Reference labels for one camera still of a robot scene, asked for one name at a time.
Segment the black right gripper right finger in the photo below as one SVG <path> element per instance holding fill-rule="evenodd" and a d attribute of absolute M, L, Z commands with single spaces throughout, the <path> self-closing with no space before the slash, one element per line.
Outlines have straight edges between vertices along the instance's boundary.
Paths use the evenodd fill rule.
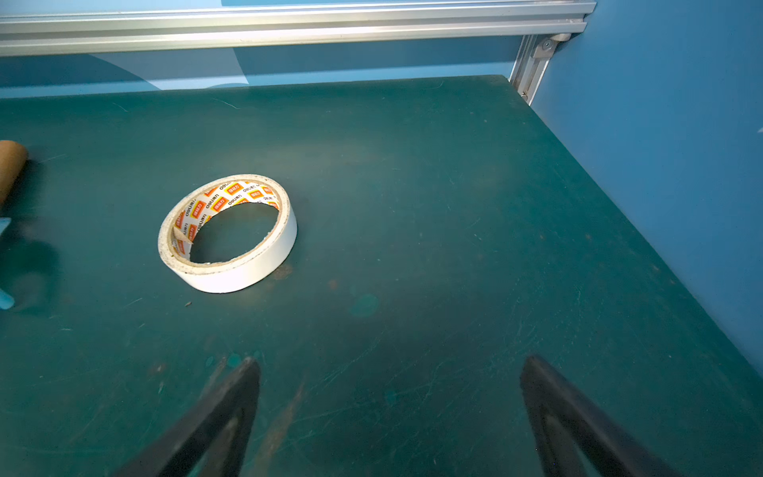
<path fill-rule="evenodd" d="M 546 476 L 584 476 L 584 454 L 601 476 L 678 476 L 637 443 L 540 356 L 526 359 L 520 384 Z"/>

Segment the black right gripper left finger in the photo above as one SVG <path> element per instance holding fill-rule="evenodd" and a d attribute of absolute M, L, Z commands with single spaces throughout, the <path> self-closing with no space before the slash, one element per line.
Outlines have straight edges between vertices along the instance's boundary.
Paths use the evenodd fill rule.
<path fill-rule="evenodd" d="M 260 366 L 245 359 L 116 476 L 238 476 L 258 410 Z"/>

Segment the white double-sided tape roll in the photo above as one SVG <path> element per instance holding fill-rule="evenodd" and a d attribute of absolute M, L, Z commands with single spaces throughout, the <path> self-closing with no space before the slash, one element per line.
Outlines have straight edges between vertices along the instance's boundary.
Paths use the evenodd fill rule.
<path fill-rule="evenodd" d="M 275 225 L 252 249 L 225 262 L 193 262 L 198 234 L 222 212 L 240 205 L 264 205 L 277 211 Z M 297 219 L 285 189 L 271 178 L 240 174 L 217 179 L 183 198 L 164 219 L 157 240 L 159 256 L 186 284 L 223 294 L 254 285 L 276 271 L 296 242 Z"/>

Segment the aluminium right corner post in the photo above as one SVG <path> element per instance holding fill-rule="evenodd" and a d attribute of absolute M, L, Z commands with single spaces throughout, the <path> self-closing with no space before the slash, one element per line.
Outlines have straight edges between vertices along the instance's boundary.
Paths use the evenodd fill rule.
<path fill-rule="evenodd" d="M 560 44 L 568 42 L 571 37 L 571 34 L 522 37 L 509 82 L 528 105 L 533 104 L 556 49 Z"/>

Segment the aluminium back frame rail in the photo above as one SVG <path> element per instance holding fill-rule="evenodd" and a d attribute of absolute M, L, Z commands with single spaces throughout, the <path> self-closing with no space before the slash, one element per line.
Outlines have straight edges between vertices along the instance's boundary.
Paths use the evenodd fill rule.
<path fill-rule="evenodd" d="M 593 1 L 413 1 L 4 15 L 4 58 L 578 34 Z"/>

